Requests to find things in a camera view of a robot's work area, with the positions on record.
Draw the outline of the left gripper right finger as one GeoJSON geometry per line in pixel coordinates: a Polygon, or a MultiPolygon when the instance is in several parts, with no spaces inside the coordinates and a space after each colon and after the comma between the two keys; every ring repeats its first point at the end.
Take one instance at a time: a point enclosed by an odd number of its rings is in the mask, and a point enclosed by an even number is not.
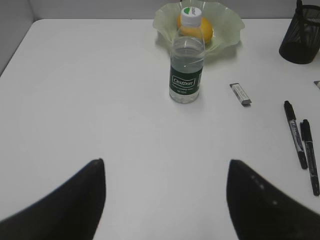
{"type": "Polygon", "coordinates": [[[318,240],[320,215],[238,159],[229,162],[226,201],[240,240],[318,240]]]}

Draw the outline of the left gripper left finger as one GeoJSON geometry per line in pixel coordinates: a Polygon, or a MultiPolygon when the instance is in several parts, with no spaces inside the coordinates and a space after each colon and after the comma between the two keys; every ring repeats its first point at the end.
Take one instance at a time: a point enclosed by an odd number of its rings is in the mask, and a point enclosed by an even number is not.
{"type": "Polygon", "coordinates": [[[0,222],[2,240],[92,240],[106,202],[103,159],[86,164],[53,192],[0,222]]]}

